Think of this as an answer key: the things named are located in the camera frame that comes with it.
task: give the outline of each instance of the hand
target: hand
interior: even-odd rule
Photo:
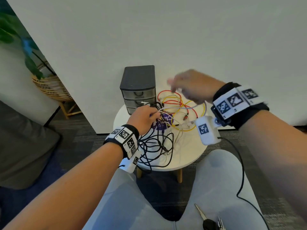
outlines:
[[[160,118],[160,113],[154,107],[148,105],[136,108],[135,112],[128,119],[127,124],[134,126],[140,135],[146,134],[152,123]]]
[[[168,79],[167,83],[171,85],[172,92],[181,88],[182,94],[196,104],[202,104],[204,101],[212,103],[215,93],[225,85],[225,82],[194,69],[177,74],[174,78]]]

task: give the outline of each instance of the small drawer unit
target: small drawer unit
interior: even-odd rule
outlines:
[[[142,102],[156,102],[156,78],[153,65],[126,67],[120,84],[129,115]]]

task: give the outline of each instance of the person's left arm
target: person's left arm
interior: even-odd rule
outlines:
[[[156,108],[142,106],[127,124],[143,135],[159,116]],[[45,189],[4,230],[82,229],[122,159],[121,147],[106,143]]]

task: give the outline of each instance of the forearm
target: forearm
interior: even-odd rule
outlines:
[[[261,170],[307,220],[307,136],[268,111],[239,130]]]
[[[106,143],[37,196],[5,230],[82,229],[122,157],[120,146]]]

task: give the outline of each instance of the drawer handle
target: drawer handle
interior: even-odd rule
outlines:
[[[138,106],[143,106],[143,103],[141,103],[141,102],[138,102],[138,101],[134,101],[134,102],[135,102],[135,104],[138,105]]]
[[[140,95],[138,95],[136,92],[134,92],[134,94],[135,94],[136,96],[140,97],[140,96],[143,96],[144,92],[141,92]]]

